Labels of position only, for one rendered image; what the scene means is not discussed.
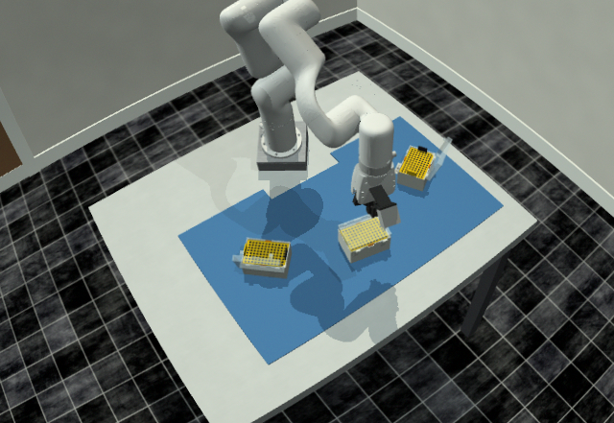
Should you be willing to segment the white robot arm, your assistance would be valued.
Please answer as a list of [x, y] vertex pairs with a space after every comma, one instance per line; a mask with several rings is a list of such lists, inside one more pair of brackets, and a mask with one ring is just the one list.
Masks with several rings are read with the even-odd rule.
[[397, 156], [390, 117], [356, 95], [326, 115], [317, 102], [315, 85], [325, 55], [306, 33], [320, 22], [312, 0], [239, 0], [221, 12], [220, 22], [235, 40], [248, 72], [260, 79], [251, 95], [266, 134], [262, 147], [269, 156], [287, 158], [301, 147], [289, 101], [295, 95], [301, 118], [323, 145], [335, 149], [359, 133], [361, 171], [368, 176], [390, 171]]

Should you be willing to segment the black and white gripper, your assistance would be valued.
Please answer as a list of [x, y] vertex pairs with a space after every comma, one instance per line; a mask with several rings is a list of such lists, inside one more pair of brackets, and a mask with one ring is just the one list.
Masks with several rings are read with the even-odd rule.
[[[390, 195], [395, 190], [395, 170], [392, 162], [390, 171], [383, 176], [368, 176], [363, 173], [359, 167], [359, 163], [355, 165], [352, 180], [351, 193], [354, 194], [353, 203], [357, 205], [365, 205], [367, 214], [371, 218], [378, 217], [376, 207], [379, 207], [373, 196], [370, 194], [369, 188], [382, 185], [387, 195]], [[354, 190], [355, 189], [355, 190]]]

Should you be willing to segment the blue bench mat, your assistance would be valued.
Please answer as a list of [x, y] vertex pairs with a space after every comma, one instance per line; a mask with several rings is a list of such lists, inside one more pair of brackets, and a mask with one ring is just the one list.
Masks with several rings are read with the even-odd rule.
[[[339, 163], [271, 199], [261, 191], [178, 235], [226, 309], [271, 364], [418, 270], [503, 205], [446, 155], [422, 191], [389, 195], [401, 223], [390, 248], [351, 263], [338, 224], [360, 218], [351, 180], [359, 138], [330, 153]], [[286, 278], [244, 274], [232, 262], [247, 237], [291, 242]]]

